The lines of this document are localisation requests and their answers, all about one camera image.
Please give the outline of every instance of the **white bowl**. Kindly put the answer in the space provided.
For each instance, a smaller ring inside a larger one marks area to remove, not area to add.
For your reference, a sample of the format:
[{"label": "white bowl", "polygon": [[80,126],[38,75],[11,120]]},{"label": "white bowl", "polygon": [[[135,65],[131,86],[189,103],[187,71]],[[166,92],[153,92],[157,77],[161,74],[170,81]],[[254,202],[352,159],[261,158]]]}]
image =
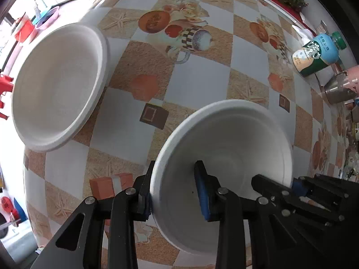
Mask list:
[{"label": "white bowl", "polygon": [[98,102],[106,67],[107,43],[95,27],[73,23],[41,40],[13,90],[13,120],[24,144],[51,151],[75,135]]},{"label": "white bowl", "polygon": [[274,117],[258,104],[225,100],[193,113],[170,135],[154,165],[150,193],[162,235],[186,252],[215,254],[219,223],[201,214],[194,163],[203,160],[221,186],[256,199],[251,186],[256,174],[290,187],[291,150]]}]

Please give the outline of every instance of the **cup handle print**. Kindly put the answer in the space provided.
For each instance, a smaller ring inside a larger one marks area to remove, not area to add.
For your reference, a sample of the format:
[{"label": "cup handle print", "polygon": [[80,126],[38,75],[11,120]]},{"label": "cup handle print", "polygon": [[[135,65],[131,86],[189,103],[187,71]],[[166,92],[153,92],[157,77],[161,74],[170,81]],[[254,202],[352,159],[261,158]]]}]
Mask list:
[{"label": "cup handle print", "polygon": [[189,50],[185,50],[186,54],[184,56],[184,59],[181,61],[176,61],[175,64],[184,64],[185,62],[188,61],[188,59],[190,58],[191,52]]}]

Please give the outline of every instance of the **silver rivet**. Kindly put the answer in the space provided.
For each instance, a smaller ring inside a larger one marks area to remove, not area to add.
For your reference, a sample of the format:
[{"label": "silver rivet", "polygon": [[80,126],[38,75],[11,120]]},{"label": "silver rivet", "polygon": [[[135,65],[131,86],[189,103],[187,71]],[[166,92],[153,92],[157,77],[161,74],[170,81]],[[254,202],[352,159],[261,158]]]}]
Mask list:
[{"label": "silver rivet", "polygon": [[133,188],[133,187],[130,187],[130,188],[127,188],[127,189],[126,189],[126,194],[127,194],[127,195],[133,195],[133,194],[135,194],[135,193],[136,193],[136,189]]},{"label": "silver rivet", "polygon": [[283,215],[284,217],[288,217],[288,216],[290,216],[290,211],[289,211],[288,209],[283,209],[283,210],[282,210],[282,215]]},{"label": "silver rivet", "polygon": [[220,188],[218,188],[217,191],[219,194],[222,194],[222,195],[228,193],[228,189],[226,187],[220,187]]},{"label": "silver rivet", "polygon": [[261,205],[267,205],[267,204],[268,204],[268,199],[265,198],[265,197],[259,197],[259,198],[258,198],[258,202],[259,202],[259,204],[261,204]]},{"label": "silver rivet", "polygon": [[90,196],[90,197],[88,197],[88,198],[85,199],[85,203],[86,203],[86,204],[92,204],[92,203],[94,203],[94,202],[95,202],[95,198],[92,197],[92,196]]}]

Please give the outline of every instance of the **table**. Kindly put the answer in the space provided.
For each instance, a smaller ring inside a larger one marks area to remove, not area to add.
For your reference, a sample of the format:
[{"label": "table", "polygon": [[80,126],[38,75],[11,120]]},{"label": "table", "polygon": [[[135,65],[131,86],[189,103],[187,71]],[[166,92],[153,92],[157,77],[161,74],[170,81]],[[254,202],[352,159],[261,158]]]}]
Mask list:
[{"label": "table", "polygon": [[[270,110],[293,146],[293,177],[338,176],[343,168],[343,105],[328,103],[315,75],[295,71],[299,38],[266,2],[99,0],[81,21],[107,38],[110,75],[71,141],[48,153],[25,150],[27,209],[39,245],[85,197],[130,186],[186,117],[216,101],[245,99]],[[152,218],[135,223],[135,238],[140,268],[214,267],[215,256],[169,244]],[[104,235],[104,268],[107,247]]]}]

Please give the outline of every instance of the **starbucks logo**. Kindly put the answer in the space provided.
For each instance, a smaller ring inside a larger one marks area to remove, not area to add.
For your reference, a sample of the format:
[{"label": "starbucks logo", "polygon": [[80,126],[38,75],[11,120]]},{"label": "starbucks logo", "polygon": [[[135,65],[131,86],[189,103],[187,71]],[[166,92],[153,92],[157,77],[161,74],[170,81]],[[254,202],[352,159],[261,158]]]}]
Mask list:
[{"label": "starbucks logo", "polygon": [[311,41],[306,44],[304,53],[307,55],[307,57],[318,59],[322,55],[322,49],[320,48],[319,43],[316,41]]}]

